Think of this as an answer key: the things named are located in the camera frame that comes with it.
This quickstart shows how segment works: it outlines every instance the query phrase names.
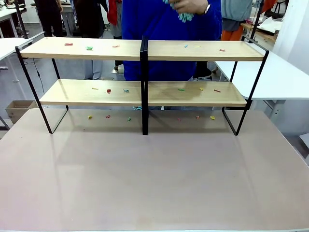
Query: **cardboard box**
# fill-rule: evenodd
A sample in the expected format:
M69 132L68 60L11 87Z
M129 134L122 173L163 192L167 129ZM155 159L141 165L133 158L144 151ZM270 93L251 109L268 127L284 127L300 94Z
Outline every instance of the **cardboard box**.
M15 124L28 109L33 108L38 108L35 101L12 101L5 110L12 123Z

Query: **wooden shelf board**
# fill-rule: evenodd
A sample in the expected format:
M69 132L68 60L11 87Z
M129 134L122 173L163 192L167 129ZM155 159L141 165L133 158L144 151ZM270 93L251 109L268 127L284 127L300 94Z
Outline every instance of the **wooden shelf board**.
M141 106L140 82L62 79L54 83L40 102L71 106Z
M21 51L24 58L140 60L138 40L45 37Z
M246 101L230 82L149 83L149 106L243 107L245 105Z
M149 60L262 61L263 57L243 41L149 41L148 45Z

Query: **blue sweater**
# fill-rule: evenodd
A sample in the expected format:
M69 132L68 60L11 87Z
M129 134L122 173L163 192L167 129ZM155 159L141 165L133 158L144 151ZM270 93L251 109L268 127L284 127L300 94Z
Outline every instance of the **blue sweater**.
M207 14L195 15L183 23L178 13L162 0L124 0L122 36L127 40L218 40L222 32L221 1L208 0ZM125 61L125 79L140 80L140 62ZM194 74L196 62L150 61L150 81L188 81Z

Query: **person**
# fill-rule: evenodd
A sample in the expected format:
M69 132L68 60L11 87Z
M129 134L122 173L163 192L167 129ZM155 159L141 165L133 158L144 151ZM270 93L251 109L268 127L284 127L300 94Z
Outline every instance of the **person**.
M253 0L221 0L223 41L239 41L243 26L241 22L250 18Z
M108 4L107 19L111 24L111 33L116 40L122 39L121 32L121 14L122 14L122 0L106 0ZM120 60L115 61L114 69L118 71L118 66L122 65Z
M125 0L122 12L122 36L127 40L218 40L222 32L220 0ZM192 21L182 22L178 13L195 14ZM140 63L124 61L125 79L140 80ZM196 62L150 61L150 81L192 80Z
M105 0L74 0L74 7L83 38L102 39L105 24L101 5L107 11ZM102 60L85 60L85 80L99 80L102 75Z
M63 36L61 14L62 5L60 0L34 0L38 10L38 16L41 21L45 36L57 37Z

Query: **hand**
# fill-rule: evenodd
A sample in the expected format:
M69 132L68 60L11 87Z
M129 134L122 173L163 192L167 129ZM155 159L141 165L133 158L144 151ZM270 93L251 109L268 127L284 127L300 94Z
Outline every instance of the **hand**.
M207 0L169 0L174 3L174 8L178 13L204 14L207 7Z

